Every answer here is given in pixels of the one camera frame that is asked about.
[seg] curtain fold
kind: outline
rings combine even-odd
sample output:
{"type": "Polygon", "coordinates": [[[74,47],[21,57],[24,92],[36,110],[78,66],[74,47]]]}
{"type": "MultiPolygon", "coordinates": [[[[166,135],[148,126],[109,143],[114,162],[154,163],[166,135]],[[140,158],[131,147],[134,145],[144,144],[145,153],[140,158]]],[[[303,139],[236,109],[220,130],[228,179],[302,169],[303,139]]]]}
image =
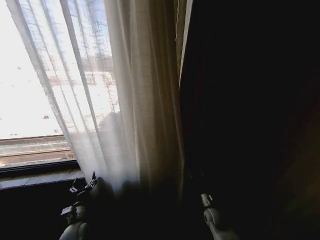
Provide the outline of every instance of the curtain fold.
{"type": "Polygon", "coordinates": [[[7,0],[87,180],[181,193],[184,154],[169,0],[7,0]]]}

